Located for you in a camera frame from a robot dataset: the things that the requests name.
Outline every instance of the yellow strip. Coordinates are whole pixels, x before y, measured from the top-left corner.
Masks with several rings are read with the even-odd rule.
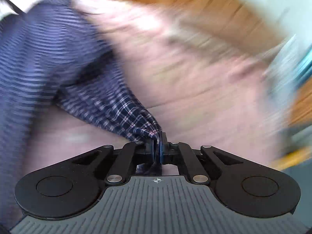
[[[294,165],[298,165],[311,158],[310,148],[301,148],[292,153],[287,154],[283,158],[273,163],[273,168],[276,170],[284,170]]]

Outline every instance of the gray ribbed plate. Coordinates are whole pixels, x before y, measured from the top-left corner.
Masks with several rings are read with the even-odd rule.
[[[307,230],[290,213],[266,219],[235,213],[219,203],[208,187],[190,184],[183,176],[136,176],[123,186],[109,187],[92,209],[79,216],[60,221],[26,216],[11,233],[303,234]]]

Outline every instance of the plaid shirt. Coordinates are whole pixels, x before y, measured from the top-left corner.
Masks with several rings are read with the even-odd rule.
[[[12,225],[14,187],[36,117],[52,101],[132,141],[160,126],[125,84],[110,43],[70,0],[44,0],[0,22],[0,222]]]

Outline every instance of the silver screw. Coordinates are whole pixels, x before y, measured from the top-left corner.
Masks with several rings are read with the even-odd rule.
[[[109,182],[115,183],[115,182],[121,181],[121,180],[122,180],[122,177],[121,177],[120,175],[115,175],[115,174],[113,174],[113,175],[108,176],[108,177],[107,177],[107,180],[108,180]]]
[[[205,175],[196,175],[193,177],[193,180],[197,183],[204,183],[208,181],[208,177]]]

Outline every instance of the triangular cutout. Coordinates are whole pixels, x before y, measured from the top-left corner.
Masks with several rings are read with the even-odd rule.
[[[236,160],[236,159],[233,159],[229,156],[226,156],[226,155],[223,155],[222,153],[220,152],[217,152],[217,151],[214,151],[213,152],[221,161],[222,163],[224,163],[225,165],[233,165],[233,164],[240,164],[240,163],[243,163],[239,160]]]
[[[82,165],[89,165],[92,163],[92,161],[94,159],[96,159],[98,157],[99,154],[100,154],[100,151],[93,152],[92,154],[89,154],[85,157],[81,157],[77,160],[74,160],[73,163],[82,164]]]

